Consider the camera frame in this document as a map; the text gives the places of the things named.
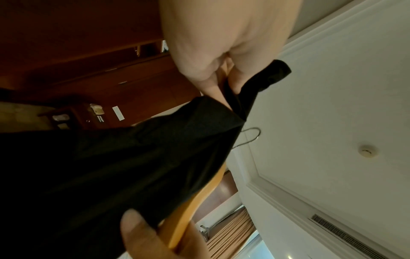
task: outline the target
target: hand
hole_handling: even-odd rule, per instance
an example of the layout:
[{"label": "hand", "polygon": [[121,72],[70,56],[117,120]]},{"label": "hand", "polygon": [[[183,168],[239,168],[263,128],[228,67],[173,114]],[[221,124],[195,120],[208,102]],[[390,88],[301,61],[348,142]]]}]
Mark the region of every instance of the hand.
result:
[{"label": "hand", "polygon": [[238,94],[279,54],[302,0],[159,0],[162,30],[179,71],[203,94],[229,107],[217,71],[230,57]]},{"label": "hand", "polygon": [[177,254],[169,250],[135,210],[121,219],[125,248],[133,259],[210,259],[205,240],[191,223],[179,244]]}]

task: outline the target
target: brown curtain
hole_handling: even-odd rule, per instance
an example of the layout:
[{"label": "brown curtain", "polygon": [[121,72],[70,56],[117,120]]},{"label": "brown curtain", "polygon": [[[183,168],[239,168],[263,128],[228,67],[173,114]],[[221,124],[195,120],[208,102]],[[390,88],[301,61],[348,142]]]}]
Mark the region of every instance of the brown curtain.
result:
[{"label": "brown curtain", "polygon": [[225,226],[207,242],[211,259],[233,258],[256,231],[245,207],[232,216],[232,219],[227,224],[225,222]]}]

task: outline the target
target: black fabric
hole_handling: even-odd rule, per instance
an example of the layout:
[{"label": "black fabric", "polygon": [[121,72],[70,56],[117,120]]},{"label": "black fabric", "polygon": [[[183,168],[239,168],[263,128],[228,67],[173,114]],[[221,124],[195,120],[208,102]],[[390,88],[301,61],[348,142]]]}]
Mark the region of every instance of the black fabric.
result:
[{"label": "black fabric", "polygon": [[236,96],[207,96],[133,128],[0,134],[3,247],[20,256],[113,259],[129,208],[156,227],[222,166],[258,91],[290,73],[273,61]]}]

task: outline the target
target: ceiling vent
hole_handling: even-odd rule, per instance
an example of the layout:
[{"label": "ceiling vent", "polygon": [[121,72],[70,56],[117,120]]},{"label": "ceiling vent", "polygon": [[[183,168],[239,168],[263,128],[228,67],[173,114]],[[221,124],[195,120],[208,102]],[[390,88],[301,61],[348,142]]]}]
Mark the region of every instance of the ceiling vent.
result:
[{"label": "ceiling vent", "polygon": [[334,236],[341,239],[343,242],[347,243],[348,245],[354,247],[356,250],[360,251],[367,257],[371,259],[388,259],[384,255],[380,254],[379,252],[375,251],[374,249],[370,248],[369,246],[365,245],[361,241],[357,240],[353,236],[349,235],[348,233],[344,232],[340,228],[336,227],[332,223],[328,222],[327,220],[321,218],[318,215],[313,215],[310,219],[311,221],[315,222],[328,232],[332,233]]}]

